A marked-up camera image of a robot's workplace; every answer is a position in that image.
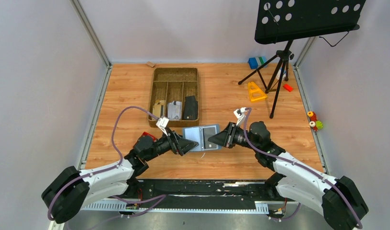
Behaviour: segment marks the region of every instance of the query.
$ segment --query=red block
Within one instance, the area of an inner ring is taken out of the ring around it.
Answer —
[[[288,90],[288,92],[291,92],[291,91],[293,90],[293,88],[292,88],[291,86],[289,86],[288,84],[285,84],[285,85],[284,85],[284,88],[285,88],[286,90]]]

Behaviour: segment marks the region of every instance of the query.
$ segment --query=music stand tripod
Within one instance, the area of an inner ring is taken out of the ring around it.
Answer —
[[[273,118],[284,71],[286,71],[285,80],[287,81],[289,60],[294,57],[294,54],[289,50],[292,42],[300,38],[358,30],[360,27],[357,22],[365,2],[366,0],[260,0],[254,40],[260,44],[275,44],[284,41],[288,43],[284,50],[278,50],[275,56],[239,81],[238,84],[241,85],[253,74],[258,73],[265,87],[265,92],[276,91],[270,114],[270,118]],[[280,58],[280,60],[270,82],[266,85],[260,70],[276,58]],[[281,67],[278,87],[273,90],[272,84]]]
[[[239,81],[238,84],[241,85],[245,80],[253,76],[256,72],[259,74],[260,79],[262,81],[262,84],[264,85],[265,88],[265,93],[276,91],[275,93],[275,98],[274,98],[274,103],[272,104],[272,109],[270,113],[270,118],[272,119],[274,117],[274,111],[275,111],[275,106],[277,105],[277,100],[278,100],[278,94],[280,92],[281,88],[281,82],[283,80],[283,75],[284,75],[284,70],[285,70],[285,81],[288,81],[288,67],[289,67],[289,60],[292,60],[294,58],[294,54],[289,50],[289,48],[292,45],[293,40],[288,41],[288,43],[285,46],[284,50],[277,50],[277,53],[270,58],[267,62],[262,64],[260,67],[258,67],[255,71],[251,72],[247,77],[245,77],[243,80]],[[274,59],[280,58],[278,61],[277,67],[275,68],[274,73],[272,74],[272,77],[270,79],[270,82],[268,83],[268,86],[265,84],[264,79],[262,78],[262,75],[260,73],[260,69],[264,68],[266,65],[268,65],[270,62],[272,62]],[[280,78],[278,80],[278,86],[277,89],[272,89],[272,84],[274,83],[274,80],[278,74],[278,71],[281,68],[281,74]]]

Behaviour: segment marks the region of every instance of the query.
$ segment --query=white wall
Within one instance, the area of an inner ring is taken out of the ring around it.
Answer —
[[[334,48],[316,40],[302,81],[331,174],[356,183],[369,207],[364,229],[390,229],[390,1],[367,1],[359,25]]]
[[[0,229],[48,228],[41,193],[77,162],[104,75],[69,0],[0,0]]]
[[[254,41],[258,0],[81,3],[112,62],[247,62],[285,47]],[[295,57],[305,41],[294,41]]]

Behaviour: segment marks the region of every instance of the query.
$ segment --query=wicker tray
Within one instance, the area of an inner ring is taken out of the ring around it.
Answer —
[[[151,90],[149,111],[152,112],[156,100],[166,100],[166,104],[172,101],[182,102],[182,112],[185,108],[185,97],[196,97],[198,101],[198,119],[179,120],[168,122],[169,127],[192,127],[199,125],[200,117],[200,93],[199,93],[199,75],[196,68],[156,68],[154,70],[153,86]],[[156,127],[156,121],[148,116],[148,122],[151,127]]]

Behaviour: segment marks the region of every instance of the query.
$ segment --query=tripod base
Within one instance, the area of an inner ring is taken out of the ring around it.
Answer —
[[[272,105],[272,110],[271,110],[271,114],[270,114],[270,118],[273,119],[274,118],[274,111],[275,111],[275,106],[277,105],[277,100],[278,100],[278,94],[280,92],[280,88],[281,88],[281,82],[283,80],[283,75],[284,75],[284,70],[286,69],[286,72],[285,72],[285,78],[284,80],[285,81],[288,81],[289,78],[288,78],[288,69],[289,69],[289,60],[292,60],[294,58],[294,54],[289,50],[289,48],[291,47],[291,44],[292,44],[293,40],[290,40],[288,41],[288,43],[286,44],[285,46],[285,49],[284,50],[278,50],[276,52],[276,54],[270,58],[267,62],[265,62],[263,65],[261,65],[260,67],[258,67],[256,70],[254,70],[253,72],[251,72],[249,75],[247,75],[244,79],[242,79],[241,81],[238,82],[239,85],[241,85],[245,80],[247,80],[248,78],[250,78],[251,76],[253,76],[255,73],[258,73],[259,74],[259,77],[262,81],[262,84],[264,85],[264,88],[265,88],[265,93],[269,93],[269,92],[273,92],[273,91],[276,91],[275,93],[275,99],[274,99],[274,103]],[[268,63],[272,62],[274,59],[276,58],[280,58],[280,60],[278,61],[278,64],[277,64],[277,67],[275,68],[275,71],[274,73],[272,74],[272,77],[270,79],[270,82],[268,83],[268,86],[265,84],[265,81],[264,79],[262,78],[262,75],[260,73],[260,70],[262,68],[264,68],[266,65],[268,65]],[[277,74],[278,72],[280,71],[280,68],[281,68],[281,73],[280,73],[280,78],[278,80],[278,86],[277,86],[277,89],[272,89],[273,87],[273,83],[274,83],[274,80],[275,78],[277,77]]]

